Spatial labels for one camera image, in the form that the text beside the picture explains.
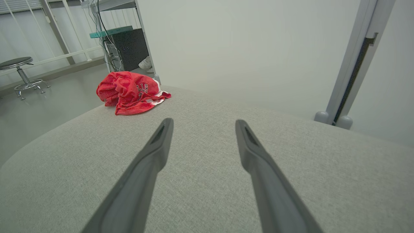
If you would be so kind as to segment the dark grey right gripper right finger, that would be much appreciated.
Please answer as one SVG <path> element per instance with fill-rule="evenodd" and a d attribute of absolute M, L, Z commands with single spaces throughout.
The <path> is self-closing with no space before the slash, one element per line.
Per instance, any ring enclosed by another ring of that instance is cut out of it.
<path fill-rule="evenodd" d="M 250 174 L 264 233 L 321 233 L 322 229 L 246 121 L 235 122 L 240 160 Z"/>

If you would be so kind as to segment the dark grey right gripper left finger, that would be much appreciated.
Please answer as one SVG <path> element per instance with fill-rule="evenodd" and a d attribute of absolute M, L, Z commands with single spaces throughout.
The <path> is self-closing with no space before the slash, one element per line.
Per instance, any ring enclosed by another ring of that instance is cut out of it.
<path fill-rule="evenodd" d="M 157 174 L 165 167 L 174 122 L 165 118 L 102 201 L 84 233 L 143 233 Z"/>

